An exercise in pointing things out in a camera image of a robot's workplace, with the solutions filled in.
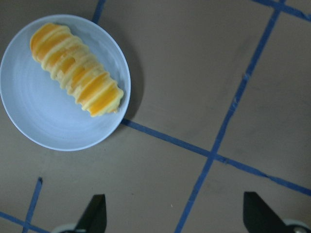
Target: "floor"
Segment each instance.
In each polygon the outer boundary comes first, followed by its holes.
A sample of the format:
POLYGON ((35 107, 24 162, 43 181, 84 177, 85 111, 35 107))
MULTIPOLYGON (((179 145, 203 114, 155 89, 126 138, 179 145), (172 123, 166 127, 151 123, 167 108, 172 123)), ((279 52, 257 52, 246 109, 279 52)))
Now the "floor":
POLYGON ((1 232, 77 222, 102 193, 106 233, 246 233, 245 191, 311 226, 309 13, 308 0, 0 1, 0 54, 33 20, 77 15, 116 40, 132 82, 121 125, 76 152, 32 142, 1 104, 1 232))

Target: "plate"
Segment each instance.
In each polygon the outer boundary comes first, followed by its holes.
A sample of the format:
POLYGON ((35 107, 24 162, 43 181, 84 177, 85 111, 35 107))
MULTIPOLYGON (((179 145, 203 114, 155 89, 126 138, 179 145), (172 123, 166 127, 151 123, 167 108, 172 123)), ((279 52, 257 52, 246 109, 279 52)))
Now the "plate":
POLYGON ((28 24, 12 39, 1 62, 0 93, 9 118, 30 140, 53 150, 82 150, 106 139, 122 121, 130 92, 130 72, 118 44, 100 26, 78 16, 53 15, 28 24), (67 25, 118 82, 124 97, 117 113, 91 117, 33 60, 31 36, 47 22, 67 25))

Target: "blue tape line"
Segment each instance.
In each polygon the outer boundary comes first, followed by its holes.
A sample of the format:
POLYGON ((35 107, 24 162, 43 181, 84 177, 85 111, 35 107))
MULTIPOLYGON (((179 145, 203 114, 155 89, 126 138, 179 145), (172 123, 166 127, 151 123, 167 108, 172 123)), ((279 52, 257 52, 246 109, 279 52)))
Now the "blue tape line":
POLYGON ((237 161, 229 159, 229 158, 222 157, 220 155, 217 155, 215 157, 215 159, 217 161, 221 162, 221 163, 234 166, 235 168, 237 168, 239 170, 245 171, 247 173, 250 173, 250 174, 253 174, 253 175, 256 175, 256 176, 268 178, 271 181, 273 181, 273 182, 275 182, 275 183, 277 183, 277 184, 279 184, 281 186, 284 186, 284 187, 287 187, 287 188, 289 188, 291 190, 297 191, 299 193, 311 196, 311 189, 302 187, 302 186, 297 185, 297 184, 295 184, 293 182, 286 181, 286 180, 281 179, 279 177, 270 176, 270 175, 265 174, 264 172, 262 172, 262 171, 260 171, 260 170, 258 170, 256 168, 253 168, 251 166, 242 164, 240 162, 237 162, 237 161))
MULTIPOLYGON (((8 220, 10 222, 13 222, 15 224, 18 224, 18 225, 20 225, 22 227, 24 227, 26 225, 26 223, 24 221, 22 221, 22 220, 20 220, 20 219, 18 219, 16 217, 13 217, 11 215, 8 215, 8 214, 6 214, 4 212, 1 212, 1 211, 0 211, 0 217, 4 218, 4 219, 6 219, 6 220, 8 220)), ((50 233, 50 232, 48 232, 48 231, 46 231, 46 230, 44 230, 42 228, 39 228, 39 227, 36 227, 36 226, 33 226, 33 225, 30 225, 29 229, 33 230, 35 232, 38 232, 38 233, 50 233)))
MULTIPOLYGON (((171 136, 169 136, 167 134, 164 134, 164 133, 161 133, 159 131, 150 129, 150 128, 146 127, 146 126, 140 125, 140 124, 135 123, 133 121, 130 121, 128 119, 124 118, 121 123, 123 125, 126 125, 126 126, 132 128, 132 129, 138 130, 138 131, 140 131, 142 133, 146 133, 146 134, 148 134, 150 136, 153 136, 153 137, 156 137, 158 139, 161 139, 161 140, 167 141, 169 143, 175 144, 175 145, 177 145, 179 147, 182 147, 182 148, 184 148, 186 150, 189 150, 189 151, 192 151, 194 153, 200 154, 202 156, 209 157, 211 155, 211 152, 206 150, 206 149, 197 147, 197 146, 192 145, 190 143, 187 143, 185 141, 182 141, 182 140, 179 140, 177 138, 171 137, 171 136)), ((267 174, 259 171, 256 168, 253 168, 251 166, 248 166, 248 165, 239 163, 237 161, 225 158, 225 157, 223 157, 223 156, 221 156, 219 154, 217 154, 215 156, 215 159, 217 161, 221 162, 221 163, 234 166, 235 168, 237 168, 239 170, 246 171, 248 173, 251 173, 251 174, 254 174, 254 175, 257 175, 257 176, 260 176, 260 177, 269 178, 271 181, 276 182, 279 185, 288 187, 288 188, 290 188, 292 190, 295 190, 297 192, 300 192, 302 194, 306 194, 308 196, 311 196, 311 190, 310 189, 304 188, 302 186, 296 185, 296 184, 291 183, 291 182, 286 181, 286 180, 282 180, 280 178, 276 178, 276 177, 267 175, 267 174)))
MULTIPOLYGON (((280 6, 284 6, 285 1, 286 0, 280 0, 280 3, 278 3, 278 4, 280 6)), ((246 70, 246 76, 248 76, 248 77, 252 76, 253 71, 255 69, 255 66, 256 66, 256 64, 257 64, 257 62, 258 62, 258 60, 259 60, 259 58, 260 58, 260 56, 262 54, 263 48, 265 47, 265 45, 266 45, 266 43, 268 41, 268 38, 269 38, 269 36, 270 36, 270 34, 272 32, 273 27, 275 26, 276 20, 277 20, 277 18, 278 18, 280 13, 281 13, 281 11, 279 9, 276 9, 273 12, 273 14, 272 14, 272 16, 271 16, 271 18, 270 18, 270 20, 268 22, 268 25, 267 25, 267 27, 266 27, 266 29, 265 29, 265 31, 264 31, 264 33, 263 33, 259 43, 258 43, 258 46, 257 46, 257 48, 255 50, 255 53, 254 53, 252 59, 251 59, 251 62, 250 62, 249 66, 248 66, 248 68, 246 70)))
POLYGON ((153 130, 151 128, 148 128, 146 126, 143 126, 143 125, 140 125, 138 123, 135 123, 131 120, 128 120, 128 119, 123 119, 121 124, 123 125, 126 125, 128 127, 131 127, 132 129, 135 129, 135 130, 138 130, 140 132, 143 132, 143 133, 146 133, 148 135, 151 135, 153 137, 156 137, 156 138, 159 138, 161 140, 164 140, 166 142, 170 142, 174 145, 177 145, 179 147, 182 147, 182 148, 185 148, 187 150, 190 150, 192 152, 195 152, 197 154, 201 154, 201 155, 204 155, 206 157, 208 157, 210 155, 210 152, 208 150, 205 150, 205 149, 202 149, 200 147, 197 147, 197 146, 194 146, 188 142, 185 142, 185 141, 182 141, 182 140, 179 140, 175 137, 171 137, 165 133, 161 133, 159 131, 156 131, 156 130, 153 130))
POLYGON ((25 225, 24 221, 22 221, 22 220, 20 220, 20 219, 18 219, 16 217, 10 216, 10 215, 8 215, 8 214, 6 214, 4 212, 1 212, 1 211, 0 211, 0 217, 4 218, 6 220, 9 220, 9 221, 11 221, 13 223, 16 223, 18 225, 21 225, 21 226, 25 225))
POLYGON ((293 7, 290 7, 288 5, 284 5, 281 2, 276 2, 273 0, 251 0, 251 1, 260 3, 260 4, 265 5, 265 6, 273 7, 274 9, 276 9, 278 11, 282 11, 284 13, 290 14, 290 15, 298 17, 298 18, 301 18, 303 20, 306 20, 309 22, 311 21, 311 15, 310 14, 305 14, 302 11, 297 10, 293 7))
POLYGON ((30 202, 30 205, 29 205, 29 209, 28 209, 28 212, 27 212, 27 215, 26 215, 26 220, 25 220, 25 226, 23 227, 22 233, 27 233, 27 231, 29 229, 29 226, 30 226, 30 223, 31 223, 31 219, 33 218, 33 215, 34 215, 35 205, 36 205, 36 203, 38 201, 39 194, 40 194, 40 191, 41 191, 42 182, 43 182, 42 178, 39 177, 38 181, 37 181, 37 184, 35 186, 33 197, 31 199, 31 202, 30 202))
POLYGON ((33 226, 33 225, 30 225, 29 226, 29 229, 34 231, 34 232, 38 232, 38 233, 50 233, 42 228, 39 228, 39 227, 36 227, 36 226, 33 226))
POLYGON ((104 9, 104 4, 106 0, 99 0, 93 15, 92 22, 98 24, 99 18, 102 15, 103 9, 104 9))
POLYGON ((202 184, 203 184, 203 181, 205 180, 206 176, 208 175, 208 172, 211 168, 211 165, 214 161, 214 158, 217 154, 217 151, 221 145, 221 142, 225 136, 225 132, 226 132, 226 129, 227 129, 227 126, 229 124, 229 121, 230 119, 232 118, 232 116, 234 115, 238 105, 239 105, 239 102, 241 100, 241 97, 244 93, 244 90, 246 88, 246 85, 247 85, 247 82, 251 76, 251 74, 253 73, 253 70, 257 64, 257 61, 259 60, 260 58, 260 55, 262 53, 262 50, 264 49, 264 46, 266 44, 266 42, 268 41, 268 38, 271 34, 271 31, 275 25, 275 22, 278 18, 280 14, 280 11, 278 10, 275 10, 273 15, 271 16, 267 26, 266 26, 266 29, 264 31, 264 34, 263 36, 261 37, 260 41, 259 41, 259 44, 255 50, 255 53, 251 59, 251 62, 250 62, 250 65, 248 66, 247 70, 246 70, 246 74, 244 75, 239 87, 238 87, 238 90, 234 96, 234 99, 229 107, 229 110, 222 122, 222 125, 220 127, 220 130, 217 134, 217 137, 215 139, 215 142, 214 142, 214 145, 212 147, 212 150, 211 150, 211 156, 208 158, 208 160, 206 161, 205 165, 204 165, 204 168, 196 182, 196 184, 194 185, 194 188, 192 190, 192 193, 191 193, 191 196, 186 204, 186 207, 182 213, 182 216, 176 226, 176 229, 175 229, 175 233, 180 233, 185 225, 185 222, 187 221, 187 218, 189 216, 189 213, 191 211, 191 208, 193 206, 193 203, 195 202, 196 200, 196 197, 202 187, 202 184))
POLYGON ((204 180, 213 164, 213 161, 214 161, 214 158, 213 157, 210 157, 207 159, 207 162, 204 164, 204 167, 202 169, 202 172, 199 176, 199 178, 197 179, 195 185, 194 185, 194 188, 191 192, 191 195, 187 201, 187 204, 185 206, 185 209, 180 217, 180 220, 176 226, 176 229, 175 229, 175 233, 180 233, 182 231, 182 229, 184 228, 184 225, 186 223, 186 220, 189 216, 189 213, 192 209, 192 206, 196 200, 196 197, 198 196, 198 193, 204 183, 204 180))

